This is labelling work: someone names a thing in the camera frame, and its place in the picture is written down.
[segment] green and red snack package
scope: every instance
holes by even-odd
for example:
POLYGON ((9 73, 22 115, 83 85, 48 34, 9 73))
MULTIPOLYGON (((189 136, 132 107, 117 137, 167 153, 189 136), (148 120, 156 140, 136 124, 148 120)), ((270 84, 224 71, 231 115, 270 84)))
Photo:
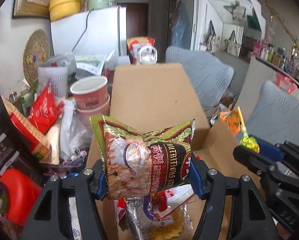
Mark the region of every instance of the green and red snack package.
POLYGON ((102 152, 108 199, 145 196, 187 183, 194 120, 146 134, 108 116, 90 120, 102 152))

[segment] refrigerator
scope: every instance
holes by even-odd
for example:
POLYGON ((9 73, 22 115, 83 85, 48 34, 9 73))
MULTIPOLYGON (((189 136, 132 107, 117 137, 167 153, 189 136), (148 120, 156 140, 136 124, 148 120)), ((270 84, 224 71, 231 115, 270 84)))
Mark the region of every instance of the refrigerator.
POLYGON ((127 55, 126 8, 110 7, 74 14, 51 22, 54 55, 71 52, 74 55, 127 55))

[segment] bamboo branch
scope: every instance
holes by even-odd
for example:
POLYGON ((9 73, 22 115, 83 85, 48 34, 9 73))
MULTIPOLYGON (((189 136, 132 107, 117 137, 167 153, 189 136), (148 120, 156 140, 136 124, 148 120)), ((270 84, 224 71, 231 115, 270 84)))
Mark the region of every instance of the bamboo branch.
POLYGON ((285 21, 283 21, 280 16, 278 15, 277 11, 270 5, 268 0, 265 0, 266 7, 268 8, 269 12, 277 19, 277 21, 282 25, 282 27, 285 29, 286 33, 290 36, 293 42, 296 44, 296 48, 299 51, 299 42, 297 41, 297 38, 291 33, 291 31, 288 29, 288 27, 285 24, 285 21))

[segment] black package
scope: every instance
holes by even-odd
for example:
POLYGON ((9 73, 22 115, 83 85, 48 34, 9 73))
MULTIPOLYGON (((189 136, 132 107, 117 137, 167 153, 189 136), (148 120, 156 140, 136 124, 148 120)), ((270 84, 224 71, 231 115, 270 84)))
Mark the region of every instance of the black package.
POLYGON ((21 171, 40 186, 46 181, 43 176, 46 170, 23 143, 0 96, 0 176, 8 168, 21 171))

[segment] cardboard box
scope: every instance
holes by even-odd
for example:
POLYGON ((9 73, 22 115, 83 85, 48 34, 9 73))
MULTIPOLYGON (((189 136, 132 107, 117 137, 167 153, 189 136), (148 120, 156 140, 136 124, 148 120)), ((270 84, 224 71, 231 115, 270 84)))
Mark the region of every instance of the cardboard box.
MULTIPOLYGON (((238 142, 226 124, 218 121, 210 129, 195 90, 180 64, 117 67, 110 116, 142 133, 195 119, 192 145, 195 155, 225 176, 239 178, 247 174, 259 187, 259 177, 234 160, 233 150, 238 142)), ((92 167, 99 157, 100 151, 93 138, 87 167, 92 167)), ((201 218, 204 203, 197 196, 187 201, 194 227, 192 234, 201 218)), ((115 223, 113 201, 97 201, 97 207, 110 240, 133 239, 129 229, 123 231, 115 223)), ((227 197, 220 239, 226 239, 230 209, 231 197, 227 197)))

